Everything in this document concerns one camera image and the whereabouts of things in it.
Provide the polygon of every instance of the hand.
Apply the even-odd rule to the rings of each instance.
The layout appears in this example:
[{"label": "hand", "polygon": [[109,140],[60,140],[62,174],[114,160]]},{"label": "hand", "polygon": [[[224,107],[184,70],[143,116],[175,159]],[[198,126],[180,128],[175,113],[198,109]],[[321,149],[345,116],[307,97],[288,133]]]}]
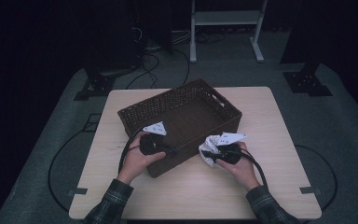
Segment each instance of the hand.
[{"label": "hand", "polygon": [[145,134],[148,133],[139,132],[136,134],[135,138],[130,144],[130,151],[127,153],[126,159],[124,160],[123,168],[117,175],[117,180],[129,185],[131,181],[136,176],[140,175],[148,165],[165,157],[165,152],[159,152],[148,156],[145,156],[141,152],[139,148],[141,136]]},{"label": "hand", "polygon": [[[249,154],[245,143],[237,142],[237,144],[242,148],[243,153]],[[260,186],[260,183],[258,183],[255,177],[254,165],[246,158],[242,157],[235,165],[222,160],[216,160],[216,163],[232,173],[235,179],[245,187],[247,191]]]}]

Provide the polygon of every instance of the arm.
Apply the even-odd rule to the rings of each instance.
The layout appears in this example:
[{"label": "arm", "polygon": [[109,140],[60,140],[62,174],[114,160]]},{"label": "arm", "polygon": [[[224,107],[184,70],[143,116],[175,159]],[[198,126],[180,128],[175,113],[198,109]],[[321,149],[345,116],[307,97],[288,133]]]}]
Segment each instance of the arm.
[{"label": "arm", "polygon": [[85,223],[120,223],[121,214],[130,198],[133,187],[132,180],[140,175],[152,162],[165,157],[165,152],[145,156],[139,149],[141,136],[147,134],[140,132],[136,135],[124,160],[123,168],[112,181],[101,202],[97,204],[85,217]]},{"label": "arm", "polygon": [[[242,148],[243,153],[247,153],[246,145],[243,142],[239,142],[238,145]],[[235,179],[246,188],[248,191],[246,198],[261,223],[300,223],[297,218],[279,206],[266,187],[258,183],[254,166],[250,161],[241,158],[235,165],[221,160],[216,160],[216,163],[231,172]]]}]

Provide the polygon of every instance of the white card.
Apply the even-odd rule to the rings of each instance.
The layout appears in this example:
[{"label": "white card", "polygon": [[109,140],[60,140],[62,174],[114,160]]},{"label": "white card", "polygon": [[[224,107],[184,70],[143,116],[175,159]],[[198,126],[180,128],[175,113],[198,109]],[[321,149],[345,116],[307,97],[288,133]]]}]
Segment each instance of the white card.
[{"label": "white card", "polygon": [[222,133],[219,140],[217,141],[218,146],[226,146],[232,143],[240,141],[242,138],[247,137],[248,135],[244,133]]},{"label": "white card", "polygon": [[150,126],[144,127],[144,131],[148,133],[156,133],[159,135],[167,135],[165,131],[164,124],[161,122],[152,124]]}]

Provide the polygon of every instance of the dark background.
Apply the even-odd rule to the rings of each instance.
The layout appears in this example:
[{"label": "dark background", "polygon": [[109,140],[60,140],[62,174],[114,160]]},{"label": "dark background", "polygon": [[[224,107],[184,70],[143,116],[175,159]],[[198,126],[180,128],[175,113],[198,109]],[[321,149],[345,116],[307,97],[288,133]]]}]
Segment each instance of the dark background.
[{"label": "dark background", "polygon": [[[167,47],[169,28],[189,28],[190,0],[96,2],[0,0],[0,207],[78,69],[90,61],[136,66],[134,58],[142,52],[132,44],[131,25],[142,26]],[[96,14],[98,4],[112,13]],[[199,9],[211,6],[252,9],[259,3],[197,1]],[[317,57],[339,74],[358,102],[358,0],[269,0],[263,29],[289,28],[292,33],[282,62],[303,63]],[[110,35],[116,41],[110,41]]]}]

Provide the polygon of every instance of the person's left hand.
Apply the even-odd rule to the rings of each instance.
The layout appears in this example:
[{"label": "person's left hand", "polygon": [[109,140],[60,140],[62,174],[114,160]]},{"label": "person's left hand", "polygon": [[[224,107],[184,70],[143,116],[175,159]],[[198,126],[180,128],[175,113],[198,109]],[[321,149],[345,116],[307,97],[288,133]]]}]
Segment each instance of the person's left hand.
[{"label": "person's left hand", "polygon": [[144,155],[139,146],[141,136],[149,134],[146,132],[139,132],[136,134],[132,143],[130,144],[130,151],[127,153],[126,159],[124,160],[123,168],[117,175],[117,180],[130,184],[131,181],[138,175],[140,175],[148,165],[154,161],[161,160],[166,156],[165,152],[159,152],[153,155]]}]

